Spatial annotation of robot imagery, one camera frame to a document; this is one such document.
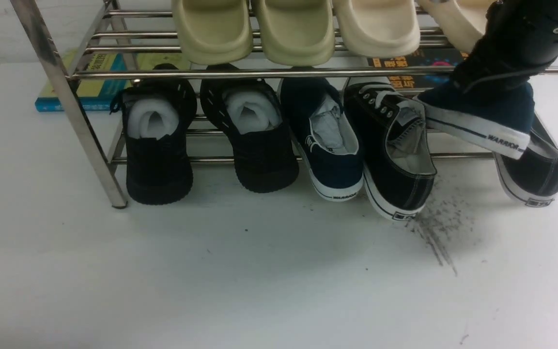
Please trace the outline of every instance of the shoelace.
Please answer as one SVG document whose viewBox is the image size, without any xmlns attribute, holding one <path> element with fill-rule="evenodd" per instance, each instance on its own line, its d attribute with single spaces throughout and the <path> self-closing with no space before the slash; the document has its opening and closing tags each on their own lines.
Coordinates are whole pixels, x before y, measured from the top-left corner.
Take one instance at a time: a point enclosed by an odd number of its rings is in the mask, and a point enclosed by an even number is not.
<svg viewBox="0 0 558 349">
<path fill-rule="evenodd" d="M 363 99 L 369 99 L 370 104 L 373 104 L 374 109 L 376 109 L 378 112 L 380 112 L 385 117 L 391 117 L 393 115 L 393 113 L 392 113 L 392 111 L 389 110 L 389 108 L 387 108 L 386 106 L 383 106 L 383 99 L 385 99 L 385 97 L 387 95 L 398 95 L 398 96 L 402 97 L 402 94 L 395 91 L 393 89 L 393 87 L 391 87 L 390 85 L 387 85 L 387 84 L 365 85 L 358 92 L 359 92 L 359 94 L 362 94 L 363 92 L 365 92 L 367 90 L 376 93 L 376 98 L 375 99 L 372 98 L 373 95 L 371 95 L 368 92 L 365 95 L 363 95 Z"/>
</svg>

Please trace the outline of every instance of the black sneaker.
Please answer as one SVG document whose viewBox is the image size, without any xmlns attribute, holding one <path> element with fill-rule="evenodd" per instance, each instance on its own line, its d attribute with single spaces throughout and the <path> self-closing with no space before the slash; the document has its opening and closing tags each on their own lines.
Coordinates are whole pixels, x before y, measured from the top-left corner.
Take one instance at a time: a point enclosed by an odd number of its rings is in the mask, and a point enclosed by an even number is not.
<svg viewBox="0 0 558 349">
<path fill-rule="evenodd" d="M 388 219 L 414 218 L 436 176 L 423 105 L 402 97 L 385 77 L 350 78 L 343 103 L 365 148 L 365 189 L 372 206 Z"/>
<path fill-rule="evenodd" d="M 155 69 L 176 69 L 160 64 Z M 185 79 L 142 81 L 113 98 L 122 109 L 126 139 L 126 188 L 138 203 L 164 205 L 185 197 L 193 186 L 186 154 L 186 129 L 197 111 L 195 90 Z"/>
<path fill-rule="evenodd" d="M 545 135 L 531 130 L 520 159 L 494 154 L 498 179 L 505 193 L 528 207 L 546 207 L 558 193 L 558 148 Z"/>
<path fill-rule="evenodd" d="M 208 69 L 238 69 L 232 64 Z M 273 192 L 298 177 L 290 129 L 275 91 L 263 79 L 208 79 L 201 82 L 201 108 L 234 149 L 236 175 L 252 192 Z"/>
<path fill-rule="evenodd" d="M 279 100 L 294 143 L 323 199 L 348 201 L 363 187 L 363 152 L 339 92 L 325 78 L 287 78 Z"/>
</svg>

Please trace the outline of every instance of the slipper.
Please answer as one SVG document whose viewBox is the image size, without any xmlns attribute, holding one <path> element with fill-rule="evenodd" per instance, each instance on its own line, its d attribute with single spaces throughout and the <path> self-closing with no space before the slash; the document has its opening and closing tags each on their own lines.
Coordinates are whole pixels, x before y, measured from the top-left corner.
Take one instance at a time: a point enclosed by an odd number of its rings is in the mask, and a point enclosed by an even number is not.
<svg viewBox="0 0 558 349">
<path fill-rule="evenodd" d="M 247 0 L 172 0 L 182 53 L 197 64 L 240 60 L 253 49 Z"/>
<path fill-rule="evenodd" d="M 493 0 L 417 0 L 434 18 L 449 42 L 465 53 L 485 34 L 485 14 Z"/>
<path fill-rule="evenodd" d="M 419 48 L 413 0 L 333 0 L 346 47 L 367 57 L 392 58 Z"/>
<path fill-rule="evenodd" d="M 335 29 L 328 0 L 253 0 L 262 48 L 275 63 L 313 66 L 335 51 Z"/>
</svg>

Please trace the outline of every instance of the navy canvas sneaker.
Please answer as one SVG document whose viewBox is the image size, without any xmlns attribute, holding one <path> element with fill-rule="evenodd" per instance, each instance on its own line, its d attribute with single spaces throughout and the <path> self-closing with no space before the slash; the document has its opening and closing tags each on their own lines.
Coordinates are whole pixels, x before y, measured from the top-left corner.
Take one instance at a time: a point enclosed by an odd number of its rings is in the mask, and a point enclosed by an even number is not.
<svg viewBox="0 0 558 349">
<path fill-rule="evenodd" d="M 463 93 L 448 81 L 415 100 L 425 106 L 429 127 L 506 157 L 519 159 L 531 139 L 535 102 L 528 82 L 491 97 L 482 89 Z"/>
<path fill-rule="evenodd" d="M 279 100 L 317 193 L 347 201 L 363 187 L 363 155 L 339 92 L 324 78 L 286 78 Z"/>
<path fill-rule="evenodd" d="M 494 154 L 505 194 L 528 207 L 546 207 L 558 193 L 558 148 L 548 135 L 531 130 L 531 141 L 520 159 Z"/>
<path fill-rule="evenodd" d="M 372 207 L 394 221 L 414 218 L 436 176 L 423 105 L 403 97 L 385 77 L 348 79 L 343 104 L 363 141 Z"/>
</svg>

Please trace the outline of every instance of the black knit sneaker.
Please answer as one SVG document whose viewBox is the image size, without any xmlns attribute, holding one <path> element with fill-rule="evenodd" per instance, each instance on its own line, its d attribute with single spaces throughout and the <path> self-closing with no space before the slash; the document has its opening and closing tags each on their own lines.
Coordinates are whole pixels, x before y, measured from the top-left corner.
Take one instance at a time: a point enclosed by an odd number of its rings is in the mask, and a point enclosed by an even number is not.
<svg viewBox="0 0 558 349">
<path fill-rule="evenodd" d="M 160 64 L 155 69 L 176 69 Z M 164 205 L 185 197 L 193 186 L 186 154 L 186 129 L 197 111 L 195 90 L 185 79 L 146 80 L 113 98 L 122 109 L 126 139 L 126 188 L 138 203 Z"/>
<path fill-rule="evenodd" d="M 385 77 L 350 78 L 343 103 L 365 148 L 365 189 L 372 206 L 394 221 L 414 218 L 436 176 L 424 106 L 402 97 Z"/>
<path fill-rule="evenodd" d="M 231 64 L 210 70 L 238 69 Z M 275 91 L 263 79 L 208 79 L 201 82 L 201 107 L 234 149 L 236 175 L 252 192 L 281 190 L 298 177 L 290 129 Z"/>
</svg>

